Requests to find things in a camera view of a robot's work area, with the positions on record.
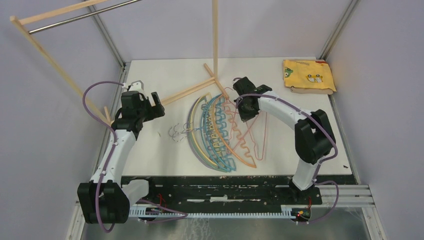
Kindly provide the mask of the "blue wavy plastic hanger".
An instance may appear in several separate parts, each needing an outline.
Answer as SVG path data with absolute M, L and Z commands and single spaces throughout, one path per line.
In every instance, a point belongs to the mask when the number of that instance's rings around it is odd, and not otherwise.
M 219 105 L 213 107 L 212 101 L 217 96 L 212 97 L 201 105 L 199 126 L 201 131 L 201 141 L 206 150 L 206 154 L 220 168 L 220 172 L 230 173 L 237 170 L 233 155 L 226 148 L 224 142 L 228 141 L 228 130 L 226 115 Z

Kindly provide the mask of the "pink wire hanger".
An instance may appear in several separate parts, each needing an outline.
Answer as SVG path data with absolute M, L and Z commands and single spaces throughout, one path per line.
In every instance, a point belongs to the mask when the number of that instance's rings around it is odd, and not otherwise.
M 246 145 L 250 148 L 251 155 L 254 157 L 255 163 L 257 163 L 258 161 L 263 162 L 266 156 L 268 115 L 266 113 L 265 114 L 261 113 L 255 117 L 257 117 L 257 119 L 250 129 L 250 133 L 252 134 L 252 137 L 254 138 L 255 143 L 252 142 L 252 138 L 249 135 L 245 137 L 245 140 L 246 140 Z M 254 118 L 251 120 L 248 120 L 247 122 L 242 122 L 240 117 L 236 118 L 237 125 L 243 134 L 247 130 L 246 124 L 250 126 L 253 123 Z

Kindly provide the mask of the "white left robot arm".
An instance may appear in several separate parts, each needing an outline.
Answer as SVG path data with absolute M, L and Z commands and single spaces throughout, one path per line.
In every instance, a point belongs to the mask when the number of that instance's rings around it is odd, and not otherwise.
M 154 105 L 136 90 L 121 94 L 121 108 L 111 124 L 110 141 L 98 169 L 89 182 L 77 189 L 85 222 L 88 224 L 123 224 L 130 207 L 138 200 L 150 204 L 158 191 L 147 180 L 132 180 L 122 185 L 122 175 L 130 151 L 145 122 L 163 117 L 165 108 L 157 92 L 152 92 Z

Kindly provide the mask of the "metal hanging rod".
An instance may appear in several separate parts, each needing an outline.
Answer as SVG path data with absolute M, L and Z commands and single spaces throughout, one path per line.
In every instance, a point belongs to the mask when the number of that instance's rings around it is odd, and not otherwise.
M 125 2 L 122 2 L 122 3 L 119 3 L 119 4 L 115 4 L 115 5 L 112 5 L 112 6 L 109 6 L 109 7 L 105 7 L 105 8 L 99 9 L 99 10 L 95 10 L 93 12 L 89 12 L 89 13 L 86 13 L 86 14 L 82 14 L 82 15 L 79 15 L 79 16 L 76 16 L 76 17 L 72 17 L 72 18 L 69 18 L 69 19 L 66 19 L 66 20 L 63 20 L 63 21 L 53 23 L 53 24 L 50 24 L 50 25 L 39 27 L 39 28 L 28 31 L 28 33 L 30 35 L 36 34 L 36 33 L 43 32 L 43 31 L 46 31 L 46 30 L 49 30 L 49 29 L 53 29 L 53 28 L 56 28 L 56 27 L 59 27 L 59 26 L 63 26 L 63 25 L 69 24 L 69 23 L 73 23 L 73 22 L 76 22 L 76 21 L 79 21 L 79 20 L 82 20 L 82 19 L 97 16 L 99 14 L 109 12 L 109 11 L 112 11 L 112 10 L 115 10 L 115 9 L 118 9 L 118 8 L 121 8 L 121 7 L 124 7 L 124 6 L 128 6 L 128 5 L 137 3 L 137 2 L 141 2 L 141 1 L 142 0 L 128 0 L 128 1 L 125 1 Z

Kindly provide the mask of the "yellow printed folded cloth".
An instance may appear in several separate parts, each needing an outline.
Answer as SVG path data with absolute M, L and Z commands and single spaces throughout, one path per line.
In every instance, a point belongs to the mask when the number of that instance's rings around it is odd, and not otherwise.
M 284 86 L 297 94 L 331 95 L 337 91 L 329 64 L 322 59 L 285 59 Z

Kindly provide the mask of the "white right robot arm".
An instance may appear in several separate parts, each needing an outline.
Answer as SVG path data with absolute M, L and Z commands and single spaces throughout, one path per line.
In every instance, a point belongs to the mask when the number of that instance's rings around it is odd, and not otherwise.
M 242 122 L 265 112 L 294 131 L 294 147 L 299 161 L 288 196 L 293 203 L 302 204 L 309 198 L 308 189 L 315 183 L 319 165 L 331 158 L 332 150 L 337 150 L 327 113 L 322 109 L 302 109 L 282 99 L 265 84 L 255 86 L 247 77 L 236 77 L 232 88 L 238 94 L 234 102 Z

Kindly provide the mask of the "yellow plastic hanger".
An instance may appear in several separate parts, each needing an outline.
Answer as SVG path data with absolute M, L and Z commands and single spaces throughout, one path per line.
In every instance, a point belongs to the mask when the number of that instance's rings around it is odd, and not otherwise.
M 192 104 L 192 106 L 190 107 L 190 110 L 188 112 L 186 123 L 185 123 L 186 129 L 187 129 L 187 133 L 186 133 L 187 141 L 190 146 L 190 149 L 192 150 L 192 153 L 202 165 L 204 165 L 208 169 L 218 171 L 220 170 L 219 166 L 214 161 L 210 160 L 210 158 L 204 153 L 204 151 L 199 146 L 196 138 L 194 137 L 194 132 L 196 130 L 196 128 L 194 127 L 194 120 L 193 120 L 193 117 L 195 115 L 194 111 L 197 108 L 197 104 L 199 103 L 199 100 L 201 100 L 202 98 L 203 96 L 197 98 Z

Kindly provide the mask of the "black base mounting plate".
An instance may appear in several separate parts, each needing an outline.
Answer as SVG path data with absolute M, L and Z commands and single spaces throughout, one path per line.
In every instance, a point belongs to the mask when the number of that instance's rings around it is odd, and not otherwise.
M 289 176 L 145 176 L 145 200 L 194 214 L 277 213 L 281 206 L 311 207 L 323 203 L 312 187 L 300 192 Z

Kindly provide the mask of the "purple plastic hanger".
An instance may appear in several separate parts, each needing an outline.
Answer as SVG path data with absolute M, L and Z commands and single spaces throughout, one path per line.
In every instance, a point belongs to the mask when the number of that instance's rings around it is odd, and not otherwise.
M 210 159 L 210 156 L 206 154 L 202 148 L 199 146 L 194 133 L 196 131 L 199 131 L 200 128 L 194 127 L 194 121 L 192 120 L 192 117 L 195 115 L 195 110 L 197 108 L 197 104 L 200 101 L 207 100 L 207 96 L 211 96 L 209 93 L 199 97 L 194 101 L 194 103 L 191 105 L 185 123 L 182 125 L 182 130 L 177 131 L 176 127 L 179 125 L 177 123 L 174 126 L 171 126 L 168 130 L 168 135 L 171 137 L 171 139 L 174 142 L 180 142 L 184 139 L 187 139 L 188 145 L 194 154 L 194 156 L 199 160 L 201 164 L 203 164 L 205 167 L 211 170 L 218 170 L 218 165 Z

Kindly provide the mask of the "wooden clothes rack frame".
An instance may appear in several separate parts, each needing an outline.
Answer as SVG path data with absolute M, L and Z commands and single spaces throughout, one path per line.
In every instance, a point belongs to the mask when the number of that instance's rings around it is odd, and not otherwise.
M 65 82 L 84 100 L 82 90 L 78 87 L 75 81 L 70 77 L 70 75 L 59 65 L 59 63 L 48 53 L 47 50 L 32 36 L 28 33 L 29 30 L 25 25 L 39 22 L 45 19 L 50 19 L 59 15 L 70 13 L 82 8 L 88 8 L 96 4 L 101 3 L 101 0 L 87 0 L 66 7 L 58 8 L 51 10 L 45 13 L 27 17 L 24 19 L 19 19 L 16 16 L 11 16 L 10 22 L 19 30 L 19 32 L 28 40 L 29 43 L 47 60 L 47 62 L 56 70 L 56 72 L 65 80 Z M 229 98 L 228 94 L 225 91 L 225 88 L 219 81 L 219 2 L 217 0 L 212 1 L 212 40 L 213 40 L 213 69 L 210 69 L 209 66 L 205 63 L 203 65 L 204 69 L 209 74 L 210 78 L 202 81 L 201 83 L 195 84 L 183 91 L 176 93 L 172 96 L 169 96 L 163 100 L 165 105 L 173 103 L 181 98 L 184 98 L 194 92 L 197 92 L 205 87 L 208 87 L 212 84 L 215 84 L 222 95 L 226 98 Z

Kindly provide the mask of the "orange wavy plastic hanger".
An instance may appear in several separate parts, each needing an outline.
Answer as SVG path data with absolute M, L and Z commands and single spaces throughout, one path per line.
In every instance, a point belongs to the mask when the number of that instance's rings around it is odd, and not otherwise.
M 219 109 L 223 110 L 226 116 L 226 122 L 229 125 L 228 141 L 224 142 L 224 145 L 228 151 L 241 163 L 250 167 L 257 168 L 255 158 L 251 154 L 250 148 L 247 146 L 246 136 L 249 135 L 252 138 L 252 142 L 255 144 L 253 135 L 251 134 L 251 127 L 255 123 L 257 117 L 251 125 L 246 125 L 246 131 L 242 133 L 237 124 L 237 117 L 240 117 L 239 111 L 236 108 L 236 104 L 231 102 L 223 94 L 217 95 L 216 99 L 212 102 L 212 106 L 215 108 L 217 105 Z

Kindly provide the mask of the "teal plastic hanger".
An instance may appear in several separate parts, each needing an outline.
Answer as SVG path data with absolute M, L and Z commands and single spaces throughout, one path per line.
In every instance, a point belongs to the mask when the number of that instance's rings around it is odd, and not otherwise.
M 203 96 L 196 102 L 198 116 L 193 114 L 197 134 L 193 140 L 199 143 L 201 160 L 211 169 L 230 173 L 237 169 L 230 150 L 229 132 L 227 131 L 227 116 L 223 111 L 224 98 Z

